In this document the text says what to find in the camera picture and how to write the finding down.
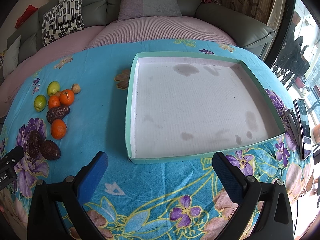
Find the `dried red date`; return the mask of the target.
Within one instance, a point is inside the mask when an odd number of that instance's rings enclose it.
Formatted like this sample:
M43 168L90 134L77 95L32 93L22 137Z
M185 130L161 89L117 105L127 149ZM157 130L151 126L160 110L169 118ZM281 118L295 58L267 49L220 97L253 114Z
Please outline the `dried red date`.
M63 119L66 115L70 113L69 106L59 106L53 107L47 112L47 121L52 124L53 121L57 119Z
M61 156L60 148L51 140L46 140L41 144L40 152L47 160L57 160Z
M31 131L28 138L29 156L37 158L40 153L40 147L43 143L43 138L38 131Z

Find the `orange mandarin front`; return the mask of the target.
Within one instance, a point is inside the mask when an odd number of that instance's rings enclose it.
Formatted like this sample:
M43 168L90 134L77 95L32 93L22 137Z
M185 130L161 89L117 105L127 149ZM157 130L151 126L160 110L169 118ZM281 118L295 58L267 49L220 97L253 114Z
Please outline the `orange mandarin front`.
M54 139L60 140L66 135L67 126L63 120L56 119L51 124L50 132Z

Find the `green jujube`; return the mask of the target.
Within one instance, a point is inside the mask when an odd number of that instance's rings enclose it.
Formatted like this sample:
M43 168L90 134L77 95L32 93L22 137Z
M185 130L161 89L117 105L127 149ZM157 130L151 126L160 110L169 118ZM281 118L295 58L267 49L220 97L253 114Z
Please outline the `green jujube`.
M34 108L37 112L41 112L47 105L47 99L44 95L38 95L34 100Z
M60 84L57 81L52 81L47 87L47 94L49 97L60 91Z

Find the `orange mandarin with stem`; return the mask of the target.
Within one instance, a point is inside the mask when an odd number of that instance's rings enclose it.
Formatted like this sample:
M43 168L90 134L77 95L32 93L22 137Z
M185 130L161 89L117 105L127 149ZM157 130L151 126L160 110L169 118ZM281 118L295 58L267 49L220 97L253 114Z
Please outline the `orange mandarin with stem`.
M61 105L70 106L74 102L74 92L70 89L65 89L59 96Z

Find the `walnut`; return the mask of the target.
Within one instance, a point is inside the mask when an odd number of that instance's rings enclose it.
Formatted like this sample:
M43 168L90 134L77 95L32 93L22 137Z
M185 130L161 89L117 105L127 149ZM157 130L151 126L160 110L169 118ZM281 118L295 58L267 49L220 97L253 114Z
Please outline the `walnut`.
M71 90L74 94L79 94L81 92L81 87L79 84L75 83L72 85Z

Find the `silver phone stand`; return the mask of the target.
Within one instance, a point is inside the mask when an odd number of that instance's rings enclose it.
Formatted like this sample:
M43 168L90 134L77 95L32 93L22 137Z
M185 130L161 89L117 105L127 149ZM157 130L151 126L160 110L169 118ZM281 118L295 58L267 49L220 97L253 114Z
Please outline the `silver phone stand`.
M298 135L298 127L297 120L293 109L287 109L285 111L285 116L289 126L289 135L291 140L293 141L295 148L299 148L299 135Z

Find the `phone on stand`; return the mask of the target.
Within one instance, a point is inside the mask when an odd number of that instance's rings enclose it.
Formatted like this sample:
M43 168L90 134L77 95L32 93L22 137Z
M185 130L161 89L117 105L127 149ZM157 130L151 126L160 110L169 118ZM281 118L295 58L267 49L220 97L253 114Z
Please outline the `phone on stand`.
M295 107L297 131L298 131L298 145L300 152L300 159L305 160L312 152L311 133L309 126L308 114L303 98L295 99L293 101Z

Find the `green shallow cardboard tray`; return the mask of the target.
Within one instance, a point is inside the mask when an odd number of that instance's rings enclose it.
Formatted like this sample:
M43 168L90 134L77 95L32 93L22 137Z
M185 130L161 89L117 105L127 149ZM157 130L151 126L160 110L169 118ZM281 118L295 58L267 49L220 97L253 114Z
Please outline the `green shallow cardboard tray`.
M284 133L266 90L243 61L178 51L135 56L125 119L133 163L209 158Z

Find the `light grey cushion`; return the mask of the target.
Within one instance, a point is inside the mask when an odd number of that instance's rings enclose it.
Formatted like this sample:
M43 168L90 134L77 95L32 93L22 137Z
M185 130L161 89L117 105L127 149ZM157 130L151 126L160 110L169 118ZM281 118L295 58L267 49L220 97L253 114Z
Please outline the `light grey cushion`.
M3 77L6 79L18 65L19 49L20 49L21 35L7 49L3 61Z

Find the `black chair with clothes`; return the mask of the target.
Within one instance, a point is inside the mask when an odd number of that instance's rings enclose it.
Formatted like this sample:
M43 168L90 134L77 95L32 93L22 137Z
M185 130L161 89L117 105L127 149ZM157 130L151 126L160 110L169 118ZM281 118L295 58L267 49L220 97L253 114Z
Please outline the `black chair with clothes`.
M272 72L276 77L283 77L281 80L283 85L290 82L286 87L287 90L298 77L303 77L310 68L309 62L304 57L304 52L309 45L302 48L302 44L303 36L299 36L291 43L286 41L272 65Z

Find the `red bag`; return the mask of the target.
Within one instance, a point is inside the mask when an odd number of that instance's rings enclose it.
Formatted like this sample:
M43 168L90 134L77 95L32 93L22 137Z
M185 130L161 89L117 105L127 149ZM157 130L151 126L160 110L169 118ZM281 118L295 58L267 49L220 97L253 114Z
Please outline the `red bag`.
M32 16L38 10L33 5L28 5L24 13L17 19L15 23L15 29L18 29L30 16Z

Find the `black white patterned cushion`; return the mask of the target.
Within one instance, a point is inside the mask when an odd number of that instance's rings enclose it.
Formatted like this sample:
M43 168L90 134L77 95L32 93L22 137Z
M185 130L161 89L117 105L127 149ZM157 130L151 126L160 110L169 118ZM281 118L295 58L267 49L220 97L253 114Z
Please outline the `black white patterned cushion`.
M43 15L42 43L44 46L84 30L81 6L82 0L64 0Z

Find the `pink sofa seat cover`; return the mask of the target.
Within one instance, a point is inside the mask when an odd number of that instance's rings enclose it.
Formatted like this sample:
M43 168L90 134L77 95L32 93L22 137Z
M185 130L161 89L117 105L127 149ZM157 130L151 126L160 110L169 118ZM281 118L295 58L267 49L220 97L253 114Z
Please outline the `pink sofa seat cover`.
M94 47L157 39L204 40L231 46L236 44L231 36L221 29L187 16L143 17L112 22L106 27L88 27L41 48L4 79L1 84L1 116L7 115L24 81L53 61Z

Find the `grey sofa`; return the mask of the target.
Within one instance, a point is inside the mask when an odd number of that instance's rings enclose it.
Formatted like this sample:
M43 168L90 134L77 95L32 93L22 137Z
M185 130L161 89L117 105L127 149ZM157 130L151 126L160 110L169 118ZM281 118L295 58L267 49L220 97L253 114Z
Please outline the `grey sofa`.
M200 0L177 0L177 2L181 17L193 17L221 29L236 42L235 46L257 56L275 35L275 30L268 25L222 5L202 4ZM7 44L11 45L21 35L18 65L45 47L41 40L42 18L58 3L58 0L52 0L40 7L8 38ZM106 27L112 22L119 22L119 9L120 0L82 0L84 29L97 25Z

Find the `purple grey cushion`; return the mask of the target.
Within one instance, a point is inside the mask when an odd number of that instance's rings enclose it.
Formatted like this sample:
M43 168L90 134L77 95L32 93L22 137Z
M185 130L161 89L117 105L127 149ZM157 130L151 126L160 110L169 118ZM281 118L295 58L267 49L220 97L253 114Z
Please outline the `purple grey cushion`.
M120 0L119 22L153 16L181 17L182 14L177 0Z

